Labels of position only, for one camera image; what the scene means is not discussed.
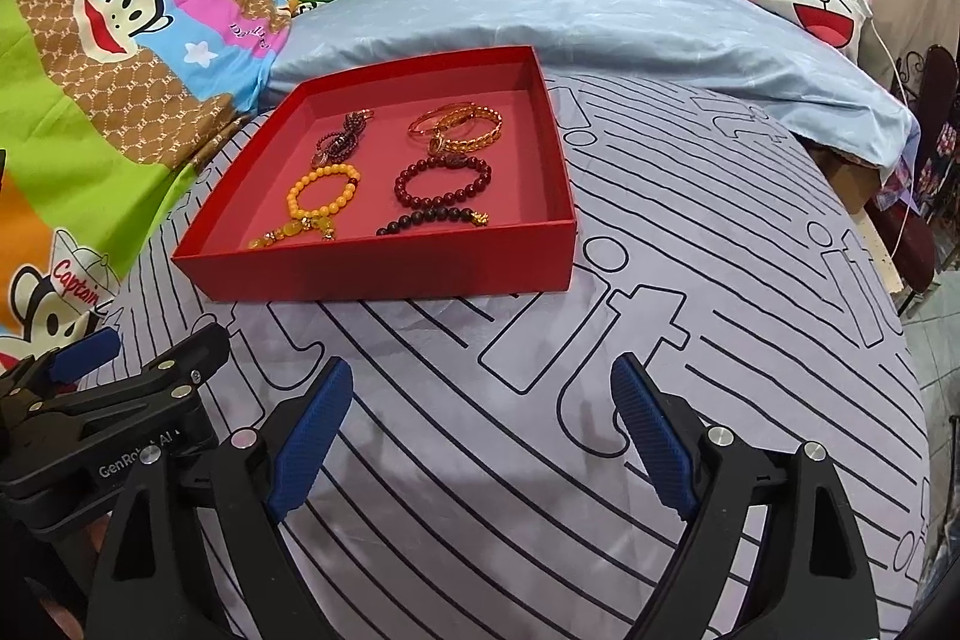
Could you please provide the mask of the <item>black bead bracelet gold charm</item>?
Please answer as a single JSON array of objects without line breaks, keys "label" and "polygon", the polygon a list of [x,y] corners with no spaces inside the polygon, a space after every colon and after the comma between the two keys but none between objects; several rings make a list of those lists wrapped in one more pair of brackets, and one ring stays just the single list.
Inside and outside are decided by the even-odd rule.
[{"label": "black bead bracelet gold charm", "polygon": [[402,234],[407,230],[439,226],[439,224],[467,224],[467,226],[485,227],[489,222],[490,216],[487,213],[480,213],[480,211],[470,208],[441,206],[441,208],[415,209],[410,213],[400,214],[395,220],[378,227],[376,234],[378,236],[397,236],[397,234]]}]

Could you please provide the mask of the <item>gold woven bangle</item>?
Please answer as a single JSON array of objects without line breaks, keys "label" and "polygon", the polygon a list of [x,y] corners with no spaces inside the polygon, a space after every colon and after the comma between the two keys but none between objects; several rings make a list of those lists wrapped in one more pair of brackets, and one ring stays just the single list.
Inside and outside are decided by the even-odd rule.
[{"label": "gold woven bangle", "polygon": [[443,115],[428,133],[428,154],[459,156],[487,149],[498,142],[503,133],[503,115],[491,107],[456,107]]}]

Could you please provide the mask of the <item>thin rose gold bangle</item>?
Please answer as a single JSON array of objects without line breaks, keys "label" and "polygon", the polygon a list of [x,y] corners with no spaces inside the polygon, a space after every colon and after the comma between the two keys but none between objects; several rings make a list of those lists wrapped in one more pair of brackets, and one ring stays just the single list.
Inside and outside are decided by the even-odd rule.
[{"label": "thin rose gold bangle", "polygon": [[478,117],[480,107],[475,103],[450,103],[421,113],[407,128],[410,138],[425,138],[428,142],[447,143],[449,131]]}]

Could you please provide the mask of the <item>striped lilac bed cover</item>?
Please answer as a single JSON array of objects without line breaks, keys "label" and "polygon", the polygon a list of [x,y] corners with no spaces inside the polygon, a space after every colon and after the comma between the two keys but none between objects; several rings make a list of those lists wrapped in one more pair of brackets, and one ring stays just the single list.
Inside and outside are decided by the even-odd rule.
[{"label": "striped lilac bed cover", "polygon": [[903,328],[843,205],[755,106],[605,74],[548,80],[578,211],[560,294],[217,304],[172,266],[229,145],[156,229],[110,319],[128,375],[206,321],[231,359],[218,431],[252,427],[331,356],[355,397],[286,520],[347,638],[619,638],[682,534],[615,416],[631,353],[755,447],[827,448],[884,637],[918,588],[929,445]]}]

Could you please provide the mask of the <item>red shallow tray box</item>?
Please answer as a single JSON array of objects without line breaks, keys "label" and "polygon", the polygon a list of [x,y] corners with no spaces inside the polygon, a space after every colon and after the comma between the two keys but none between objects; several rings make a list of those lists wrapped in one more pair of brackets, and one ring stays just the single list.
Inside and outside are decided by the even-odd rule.
[{"label": "red shallow tray box", "polygon": [[[475,103],[498,142],[430,156],[407,128]],[[485,227],[376,229],[415,209],[470,208]],[[304,81],[254,131],[190,220],[172,261],[215,301],[393,301],[563,291],[573,197],[529,46],[400,58]]]}]

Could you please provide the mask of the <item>colourful cartoon monkey blanket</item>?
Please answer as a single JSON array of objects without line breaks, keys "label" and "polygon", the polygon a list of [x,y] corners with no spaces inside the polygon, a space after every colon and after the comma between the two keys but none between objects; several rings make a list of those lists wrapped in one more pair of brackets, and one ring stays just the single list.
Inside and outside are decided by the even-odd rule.
[{"label": "colourful cartoon monkey blanket", "polygon": [[2,0],[2,360],[89,335],[256,107],[286,0]]}]

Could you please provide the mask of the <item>dark wooden chair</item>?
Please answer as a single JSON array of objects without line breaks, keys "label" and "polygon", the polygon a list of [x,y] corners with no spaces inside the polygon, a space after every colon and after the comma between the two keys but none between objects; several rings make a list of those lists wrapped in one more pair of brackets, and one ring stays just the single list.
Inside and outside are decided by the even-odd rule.
[{"label": "dark wooden chair", "polygon": [[958,64],[946,47],[930,46],[924,55],[910,50],[896,66],[921,128],[911,193],[926,209],[958,164]]}]

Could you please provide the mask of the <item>light blue blanket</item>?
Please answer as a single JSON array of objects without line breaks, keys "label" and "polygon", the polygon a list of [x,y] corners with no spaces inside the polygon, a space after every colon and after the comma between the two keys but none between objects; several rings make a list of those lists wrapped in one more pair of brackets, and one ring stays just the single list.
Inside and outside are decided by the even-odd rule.
[{"label": "light blue blanket", "polygon": [[260,95],[425,53],[531,46],[555,70],[608,71],[734,96],[878,169],[912,164],[916,117],[865,71],[748,0],[335,0],[300,14]]}]

